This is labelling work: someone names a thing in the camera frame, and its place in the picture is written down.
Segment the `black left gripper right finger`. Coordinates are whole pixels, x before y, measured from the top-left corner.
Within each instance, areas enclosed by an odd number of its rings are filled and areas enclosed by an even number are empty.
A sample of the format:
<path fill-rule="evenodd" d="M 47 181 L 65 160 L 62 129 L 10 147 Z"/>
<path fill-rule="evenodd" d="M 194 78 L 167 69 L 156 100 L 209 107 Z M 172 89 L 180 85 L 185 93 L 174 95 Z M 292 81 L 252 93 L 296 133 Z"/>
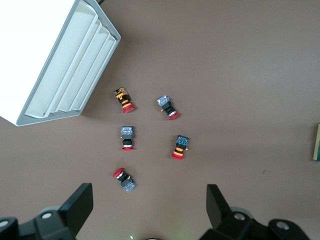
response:
<path fill-rule="evenodd" d="M 212 228 L 199 240 L 310 240 L 292 221 L 272 219 L 263 225 L 247 211 L 231 208 L 216 184 L 206 187 L 206 212 Z"/>

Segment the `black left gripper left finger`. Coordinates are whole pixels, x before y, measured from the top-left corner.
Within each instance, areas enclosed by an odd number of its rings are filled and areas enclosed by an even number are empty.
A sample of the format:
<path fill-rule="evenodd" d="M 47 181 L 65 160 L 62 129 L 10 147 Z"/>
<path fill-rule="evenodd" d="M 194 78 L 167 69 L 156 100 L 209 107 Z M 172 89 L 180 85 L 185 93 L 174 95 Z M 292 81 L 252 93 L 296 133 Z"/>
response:
<path fill-rule="evenodd" d="M 25 223 L 0 217 L 0 240 L 76 240 L 93 207 L 93 186 L 83 183 L 62 205 L 46 207 Z"/>

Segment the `green load switch white handle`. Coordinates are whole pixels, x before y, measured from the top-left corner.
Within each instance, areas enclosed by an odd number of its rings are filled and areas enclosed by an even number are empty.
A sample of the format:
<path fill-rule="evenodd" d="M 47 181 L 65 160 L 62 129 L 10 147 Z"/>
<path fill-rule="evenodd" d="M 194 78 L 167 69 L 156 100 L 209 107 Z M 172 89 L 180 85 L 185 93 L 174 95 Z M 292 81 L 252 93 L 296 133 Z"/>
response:
<path fill-rule="evenodd" d="M 314 150 L 312 159 L 320 162 L 320 123 L 316 126 L 314 132 Z"/>

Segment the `red mushroom pushbutton blue block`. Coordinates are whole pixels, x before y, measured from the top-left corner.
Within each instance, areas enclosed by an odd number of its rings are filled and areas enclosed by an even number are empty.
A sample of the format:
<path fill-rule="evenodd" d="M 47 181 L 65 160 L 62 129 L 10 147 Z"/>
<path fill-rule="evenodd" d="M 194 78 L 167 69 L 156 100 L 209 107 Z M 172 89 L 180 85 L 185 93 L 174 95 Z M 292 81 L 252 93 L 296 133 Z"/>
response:
<path fill-rule="evenodd" d="M 134 127 L 133 126 L 122 126 L 121 127 L 121 139 L 122 139 L 122 150 L 123 151 L 132 151 L 133 147 L 133 138 L 134 138 Z"/>
<path fill-rule="evenodd" d="M 176 119 L 180 114 L 173 107 L 170 98 L 167 95 L 163 95 L 157 99 L 158 105 L 161 107 L 162 112 L 166 112 L 169 120 Z"/>
<path fill-rule="evenodd" d="M 130 192 L 136 187 L 136 183 L 132 176 L 128 174 L 123 168 L 118 168 L 112 175 L 115 179 L 120 181 L 121 187 Z"/>

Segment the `red orange-collared button black block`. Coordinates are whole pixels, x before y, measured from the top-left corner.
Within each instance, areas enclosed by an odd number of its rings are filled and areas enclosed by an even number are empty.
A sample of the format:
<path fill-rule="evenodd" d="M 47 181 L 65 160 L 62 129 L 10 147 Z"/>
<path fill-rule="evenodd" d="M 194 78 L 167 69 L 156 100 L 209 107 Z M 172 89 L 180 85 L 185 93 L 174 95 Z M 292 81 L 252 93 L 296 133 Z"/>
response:
<path fill-rule="evenodd" d="M 183 135 L 178 135 L 175 142 L 175 149 L 171 156 L 176 160 L 184 159 L 184 151 L 188 150 L 189 138 Z"/>

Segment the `red orange-collared button orange block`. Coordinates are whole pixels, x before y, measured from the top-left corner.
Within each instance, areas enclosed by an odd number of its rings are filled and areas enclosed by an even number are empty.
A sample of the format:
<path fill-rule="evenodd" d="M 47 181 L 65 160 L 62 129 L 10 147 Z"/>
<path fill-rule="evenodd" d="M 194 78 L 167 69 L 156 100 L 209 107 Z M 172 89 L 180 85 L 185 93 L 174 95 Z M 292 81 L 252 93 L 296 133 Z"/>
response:
<path fill-rule="evenodd" d="M 131 97 L 125 87 L 120 87 L 113 91 L 118 102 L 121 104 L 122 111 L 129 113 L 135 109 L 135 106 L 131 103 Z"/>

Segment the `brown table mat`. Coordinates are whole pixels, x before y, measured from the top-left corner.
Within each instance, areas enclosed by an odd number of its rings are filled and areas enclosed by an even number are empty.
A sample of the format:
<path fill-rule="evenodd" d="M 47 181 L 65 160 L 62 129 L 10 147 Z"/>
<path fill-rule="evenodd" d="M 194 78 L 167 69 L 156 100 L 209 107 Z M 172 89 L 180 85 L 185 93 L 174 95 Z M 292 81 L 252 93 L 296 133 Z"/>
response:
<path fill-rule="evenodd" d="M 105 0 L 121 41 L 81 115 L 0 119 L 0 217 L 23 223 L 92 183 L 78 240 L 198 240 L 206 188 L 320 240 L 320 0 Z M 113 93 L 126 88 L 135 109 Z M 180 114 L 169 120 L 157 99 Z M 133 150 L 121 127 L 133 126 Z M 183 160 L 177 136 L 189 138 Z M 135 181 L 130 192 L 113 173 Z"/>

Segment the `white slotted storage bin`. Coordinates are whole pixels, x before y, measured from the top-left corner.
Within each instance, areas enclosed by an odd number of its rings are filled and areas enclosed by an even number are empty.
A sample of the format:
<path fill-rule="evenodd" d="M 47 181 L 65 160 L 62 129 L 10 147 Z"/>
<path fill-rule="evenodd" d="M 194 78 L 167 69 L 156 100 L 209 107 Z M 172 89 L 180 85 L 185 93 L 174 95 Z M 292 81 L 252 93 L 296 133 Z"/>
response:
<path fill-rule="evenodd" d="M 0 0 L 0 117 L 80 115 L 120 40 L 98 0 Z"/>

